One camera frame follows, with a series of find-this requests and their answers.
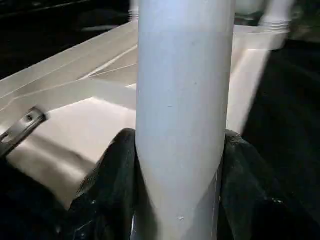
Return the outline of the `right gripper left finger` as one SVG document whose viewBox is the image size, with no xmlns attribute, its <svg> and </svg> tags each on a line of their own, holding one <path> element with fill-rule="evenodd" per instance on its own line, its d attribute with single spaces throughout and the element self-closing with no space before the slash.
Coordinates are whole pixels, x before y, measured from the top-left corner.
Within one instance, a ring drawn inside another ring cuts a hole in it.
<svg viewBox="0 0 320 240">
<path fill-rule="evenodd" d="M 65 239 L 130 239 L 135 207 L 135 137 L 134 129 L 122 129 L 84 178 L 65 218 Z"/>
</svg>

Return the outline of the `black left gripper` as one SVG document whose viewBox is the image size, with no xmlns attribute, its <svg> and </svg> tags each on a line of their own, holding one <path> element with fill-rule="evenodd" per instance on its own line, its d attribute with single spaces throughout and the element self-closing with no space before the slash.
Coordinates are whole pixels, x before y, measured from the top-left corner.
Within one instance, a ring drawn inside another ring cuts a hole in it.
<svg viewBox="0 0 320 240">
<path fill-rule="evenodd" d="M 48 115 L 42 109 L 32 107 L 20 120 L 0 135 L 0 158 L 6 158 L 47 120 Z"/>
</svg>

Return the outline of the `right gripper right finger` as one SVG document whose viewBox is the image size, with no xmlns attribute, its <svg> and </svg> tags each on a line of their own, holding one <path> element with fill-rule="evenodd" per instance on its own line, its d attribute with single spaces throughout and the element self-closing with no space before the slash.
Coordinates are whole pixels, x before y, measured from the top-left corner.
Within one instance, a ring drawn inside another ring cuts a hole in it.
<svg viewBox="0 0 320 240">
<path fill-rule="evenodd" d="M 320 225 L 287 193 L 256 148 L 226 130 L 219 240 L 318 240 Z"/>
</svg>

